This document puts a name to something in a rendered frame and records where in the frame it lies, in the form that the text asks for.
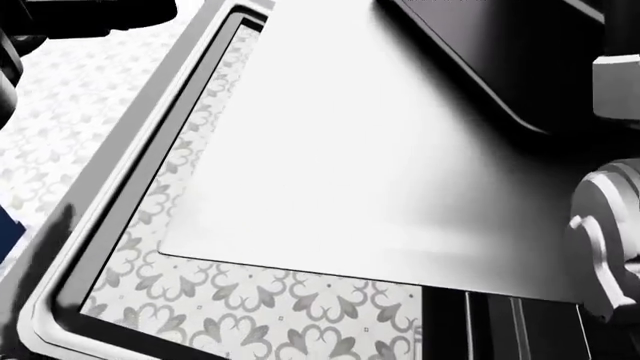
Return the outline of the black oven lower drawer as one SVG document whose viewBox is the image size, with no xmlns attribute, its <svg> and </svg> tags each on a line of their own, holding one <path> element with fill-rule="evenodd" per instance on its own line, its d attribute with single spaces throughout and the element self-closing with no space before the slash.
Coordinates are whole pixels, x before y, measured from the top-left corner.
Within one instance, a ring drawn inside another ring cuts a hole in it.
<svg viewBox="0 0 640 360">
<path fill-rule="evenodd" d="M 421 296 L 416 360 L 592 360 L 576 305 L 438 287 Z"/>
</svg>

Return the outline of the dark blue cabinet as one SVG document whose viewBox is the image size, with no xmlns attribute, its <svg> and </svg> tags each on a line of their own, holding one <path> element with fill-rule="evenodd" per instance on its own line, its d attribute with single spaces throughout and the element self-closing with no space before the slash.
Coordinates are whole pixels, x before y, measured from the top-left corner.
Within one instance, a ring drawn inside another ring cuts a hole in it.
<svg viewBox="0 0 640 360">
<path fill-rule="evenodd" d="M 26 228 L 20 221 L 0 206 L 0 263 L 2 263 L 18 240 L 24 235 Z"/>
</svg>

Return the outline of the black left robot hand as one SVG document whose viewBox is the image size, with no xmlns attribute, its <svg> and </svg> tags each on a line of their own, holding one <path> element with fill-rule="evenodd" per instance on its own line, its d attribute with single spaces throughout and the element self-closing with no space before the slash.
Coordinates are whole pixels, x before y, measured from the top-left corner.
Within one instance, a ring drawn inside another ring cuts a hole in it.
<svg viewBox="0 0 640 360">
<path fill-rule="evenodd" d="M 156 26 L 177 15 L 175 0 L 21 0 L 30 21 L 17 35 L 99 38 L 113 30 Z"/>
</svg>

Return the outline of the white flat metal panel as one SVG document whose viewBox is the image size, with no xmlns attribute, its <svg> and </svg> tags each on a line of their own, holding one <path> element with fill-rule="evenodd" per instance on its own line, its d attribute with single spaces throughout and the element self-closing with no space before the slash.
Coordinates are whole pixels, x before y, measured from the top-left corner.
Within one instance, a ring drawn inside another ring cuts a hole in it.
<svg viewBox="0 0 640 360">
<path fill-rule="evenodd" d="M 278 0 L 159 250 L 576 302 L 589 165 L 482 104 L 374 0 Z"/>
</svg>

